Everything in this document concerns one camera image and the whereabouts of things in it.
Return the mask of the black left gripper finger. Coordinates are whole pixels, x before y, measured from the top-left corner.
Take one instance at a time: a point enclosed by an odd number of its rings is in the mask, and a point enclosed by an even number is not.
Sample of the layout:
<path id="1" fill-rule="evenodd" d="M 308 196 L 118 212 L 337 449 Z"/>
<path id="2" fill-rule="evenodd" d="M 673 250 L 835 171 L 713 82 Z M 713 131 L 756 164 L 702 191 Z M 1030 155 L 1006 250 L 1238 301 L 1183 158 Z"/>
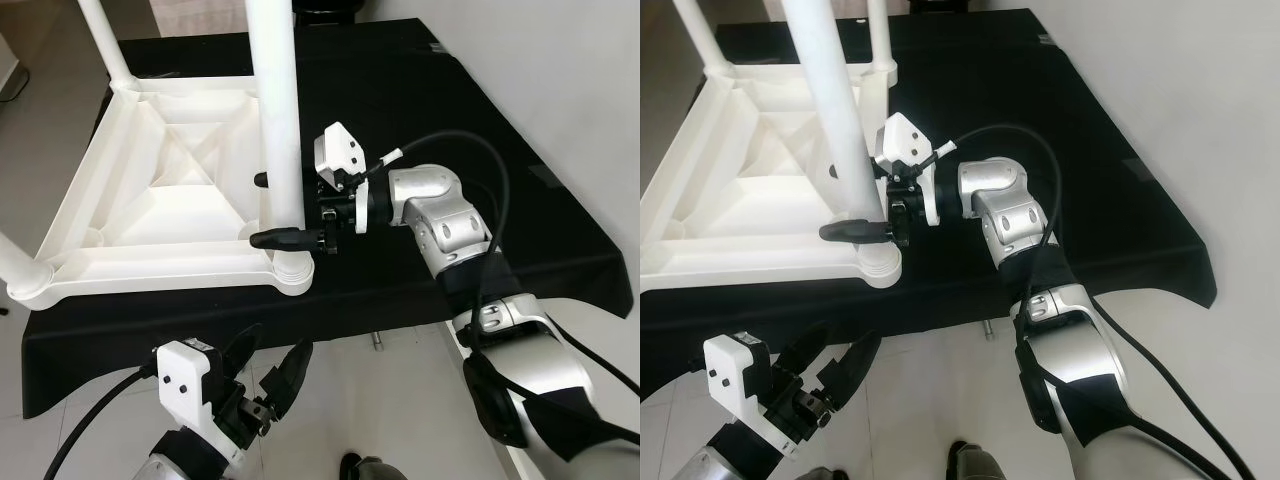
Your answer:
<path id="1" fill-rule="evenodd" d="M 265 406 L 275 416 L 285 416 L 294 404 L 305 383 L 314 353 L 311 340 L 293 346 L 282 362 L 265 375 Z"/>
<path id="2" fill-rule="evenodd" d="M 876 332 L 850 344 L 840 360 L 822 369 L 822 385 L 831 411 L 842 410 L 858 392 L 876 360 L 882 335 Z"/>
<path id="3" fill-rule="evenodd" d="M 828 339 L 829 328 L 822 323 L 810 325 L 786 344 L 774 361 L 774 384 L 782 387 L 800 378 L 827 347 Z"/>
<path id="4" fill-rule="evenodd" d="M 221 351 L 221 372 L 225 381 L 233 381 L 248 365 L 259 349 L 262 324 L 255 323 L 238 332 Z"/>

